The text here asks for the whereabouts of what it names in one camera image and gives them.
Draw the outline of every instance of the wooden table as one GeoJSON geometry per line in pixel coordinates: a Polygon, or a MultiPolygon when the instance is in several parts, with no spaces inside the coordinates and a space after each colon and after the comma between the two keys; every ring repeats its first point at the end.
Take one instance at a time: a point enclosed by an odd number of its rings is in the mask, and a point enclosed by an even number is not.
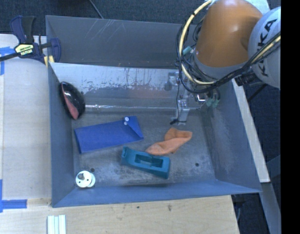
{"type": "MultiPolygon", "coordinates": [[[[16,42],[13,35],[0,35],[0,47],[13,47],[16,42]]],[[[4,76],[0,76],[0,179],[3,178],[3,166],[9,165],[3,162],[3,89],[4,76]]],[[[26,162],[32,162],[30,156],[26,157],[26,162]]],[[[258,171],[261,181],[269,179],[264,167],[263,162],[258,171]]],[[[68,234],[239,233],[232,199],[227,195],[68,208],[52,208],[50,197],[28,198],[27,209],[4,210],[0,213],[0,234],[44,234],[49,215],[66,215],[68,234]]]]}

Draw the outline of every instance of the white plastic piece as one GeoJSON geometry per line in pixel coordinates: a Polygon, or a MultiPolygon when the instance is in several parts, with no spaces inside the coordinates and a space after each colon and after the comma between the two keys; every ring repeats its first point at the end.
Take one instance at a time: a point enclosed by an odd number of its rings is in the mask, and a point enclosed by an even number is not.
{"type": "Polygon", "coordinates": [[[96,183],[96,178],[88,171],[81,171],[77,174],[75,182],[81,188],[90,188],[96,183]]]}
{"type": "Polygon", "coordinates": [[[66,234],[65,215],[50,215],[47,218],[47,234],[66,234]]]}

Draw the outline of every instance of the blue tape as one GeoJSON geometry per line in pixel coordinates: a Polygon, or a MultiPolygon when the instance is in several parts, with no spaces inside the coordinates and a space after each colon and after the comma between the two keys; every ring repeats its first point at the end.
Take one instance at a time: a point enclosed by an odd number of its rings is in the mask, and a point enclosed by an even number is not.
{"type": "MultiPolygon", "coordinates": [[[[14,49],[10,47],[3,47],[0,48],[0,54],[1,56],[9,55],[15,53],[14,49]]],[[[0,64],[0,75],[2,76],[4,74],[4,61],[1,62],[0,64]]]]}
{"type": "Polygon", "coordinates": [[[4,209],[26,209],[27,199],[3,200],[2,199],[2,179],[0,179],[0,213],[4,209]]]}

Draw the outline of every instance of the blue rectangular block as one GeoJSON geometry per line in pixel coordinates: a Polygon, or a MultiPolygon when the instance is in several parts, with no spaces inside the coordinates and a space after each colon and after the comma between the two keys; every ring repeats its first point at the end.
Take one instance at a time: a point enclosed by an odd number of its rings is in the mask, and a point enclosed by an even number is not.
{"type": "Polygon", "coordinates": [[[170,158],[154,156],[145,152],[123,147],[121,154],[122,165],[130,166],[163,178],[169,177],[170,158]]]}
{"type": "Polygon", "coordinates": [[[136,116],[124,117],[123,120],[119,121],[76,128],[74,132],[81,154],[144,139],[136,116]]]}

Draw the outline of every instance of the blue foam block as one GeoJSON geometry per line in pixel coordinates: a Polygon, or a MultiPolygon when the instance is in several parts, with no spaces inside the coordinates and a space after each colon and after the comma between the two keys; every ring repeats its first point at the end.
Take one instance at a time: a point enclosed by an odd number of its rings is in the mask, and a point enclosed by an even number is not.
{"type": "Polygon", "coordinates": [[[136,116],[124,117],[123,120],[119,121],[76,128],[74,132],[81,154],[144,139],[136,116]]]}

